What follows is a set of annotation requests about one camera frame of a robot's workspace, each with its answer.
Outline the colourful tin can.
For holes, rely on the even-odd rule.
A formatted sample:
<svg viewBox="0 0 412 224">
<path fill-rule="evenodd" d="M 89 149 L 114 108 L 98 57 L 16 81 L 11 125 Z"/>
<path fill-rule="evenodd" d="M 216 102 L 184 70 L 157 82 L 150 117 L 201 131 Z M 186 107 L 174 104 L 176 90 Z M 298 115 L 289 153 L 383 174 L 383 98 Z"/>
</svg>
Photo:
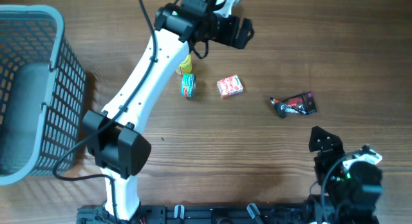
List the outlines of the colourful tin can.
<svg viewBox="0 0 412 224">
<path fill-rule="evenodd" d="M 183 74 L 181 84 L 181 94 L 185 98 L 194 98 L 196 93 L 196 75 Z"/>
</svg>

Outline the yellow lidded jar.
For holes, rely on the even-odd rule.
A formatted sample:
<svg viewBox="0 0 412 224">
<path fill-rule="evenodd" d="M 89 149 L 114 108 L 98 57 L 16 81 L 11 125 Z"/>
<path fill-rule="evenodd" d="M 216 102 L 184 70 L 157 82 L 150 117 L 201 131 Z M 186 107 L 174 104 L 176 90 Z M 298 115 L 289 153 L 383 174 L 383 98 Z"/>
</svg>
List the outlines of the yellow lidded jar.
<svg viewBox="0 0 412 224">
<path fill-rule="evenodd" d="M 191 71 L 192 71 L 192 59 L 191 59 L 191 55 L 188 54 L 185 60 L 181 62 L 180 65 L 177 67 L 176 73 L 178 75 L 183 76 L 184 74 L 190 73 Z"/>
</svg>

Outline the red snack box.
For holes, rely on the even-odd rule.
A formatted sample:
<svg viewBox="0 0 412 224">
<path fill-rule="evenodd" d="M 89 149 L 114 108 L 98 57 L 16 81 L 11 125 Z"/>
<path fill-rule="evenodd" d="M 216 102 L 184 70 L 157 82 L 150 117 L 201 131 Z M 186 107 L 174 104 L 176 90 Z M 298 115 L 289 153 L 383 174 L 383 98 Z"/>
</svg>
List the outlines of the red snack box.
<svg viewBox="0 0 412 224">
<path fill-rule="evenodd" d="M 221 98 L 226 98 L 243 91 L 243 85 L 238 75 L 233 75 L 217 81 Z"/>
</svg>

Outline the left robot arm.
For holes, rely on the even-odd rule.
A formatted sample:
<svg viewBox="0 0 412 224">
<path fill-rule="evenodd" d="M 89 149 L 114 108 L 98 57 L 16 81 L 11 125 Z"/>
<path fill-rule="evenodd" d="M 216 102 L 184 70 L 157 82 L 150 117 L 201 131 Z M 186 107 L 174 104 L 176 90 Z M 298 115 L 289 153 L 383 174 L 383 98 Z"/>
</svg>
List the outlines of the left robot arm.
<svg viewBox="0 0 412 224">
<path fill-rule="evenodd" d="M 126 83 L 100 113 L 83 119 L 86 145 L 106 183 L 107 200 L 91 212 L 94 223 L 129 223 L 137 218 L 138 173 L 151 144 L 143 133 L 158 97 L 197 42 L 242 49 L 253 37 L 252 22 L 232 15 L 241 0 L 176 0 L 158 9 L 151 37 Z"/>
</svg>

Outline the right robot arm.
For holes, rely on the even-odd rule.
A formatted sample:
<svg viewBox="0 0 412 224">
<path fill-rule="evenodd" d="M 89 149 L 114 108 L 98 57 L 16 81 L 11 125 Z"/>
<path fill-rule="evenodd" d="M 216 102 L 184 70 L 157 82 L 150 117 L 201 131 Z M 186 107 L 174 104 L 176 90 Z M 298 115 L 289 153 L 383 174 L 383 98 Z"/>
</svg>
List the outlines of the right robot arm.
<svg viewBox="0 0 412 224">
<path fill-rule="evenodd" d="M 314 198 L 318 223 L 378 223 L 374 215 L 382 194 L 382 156 L 368 144 L 347 153 L 343 142 L 319 126 L 311 130 L 309 151 L 321 193 Z"/>
</svg>

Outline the black red snack packet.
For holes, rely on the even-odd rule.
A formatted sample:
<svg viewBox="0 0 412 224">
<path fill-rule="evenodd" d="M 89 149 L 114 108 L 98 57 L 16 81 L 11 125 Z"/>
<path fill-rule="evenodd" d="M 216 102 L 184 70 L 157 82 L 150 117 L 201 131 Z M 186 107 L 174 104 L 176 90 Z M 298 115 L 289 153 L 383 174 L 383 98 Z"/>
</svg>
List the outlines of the black red snack packet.
<svg viewBox="0 0 412 224">
<path fill-rule="evenodd" d="M 314 94 L 311 91 L 307 91 L 284 100 L 278 100 L 274 97 L 270 97 L 270 102 L 281 118 L 285 118 L 288 113 L 311 115 L 317 112 Z"/>
</svg>

